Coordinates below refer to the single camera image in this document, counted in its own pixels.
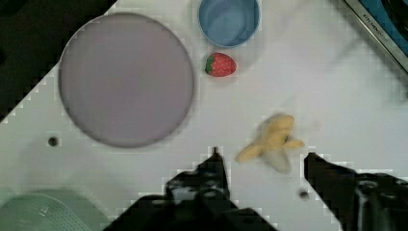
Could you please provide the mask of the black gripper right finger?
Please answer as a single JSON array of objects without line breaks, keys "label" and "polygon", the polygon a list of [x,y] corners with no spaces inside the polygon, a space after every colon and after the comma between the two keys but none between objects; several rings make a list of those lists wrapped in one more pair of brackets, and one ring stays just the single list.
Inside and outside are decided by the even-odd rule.
[{"label": "black gripper right finger", "polygon": [[387,173],[358,173],[313,152],[304,159],[304,177],[343,231],[408,231],[405,180]]}]

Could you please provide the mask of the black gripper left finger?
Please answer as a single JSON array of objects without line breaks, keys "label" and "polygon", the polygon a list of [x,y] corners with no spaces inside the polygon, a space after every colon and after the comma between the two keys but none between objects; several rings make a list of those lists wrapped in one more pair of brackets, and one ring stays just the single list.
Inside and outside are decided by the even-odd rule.
[{"label": "black gripper left finger", "polygon": [[224,160],[218,149],[194,170],[165,185],[165,193],[141,197],[105,231],[276,231],[256,211],[230,199]]}]

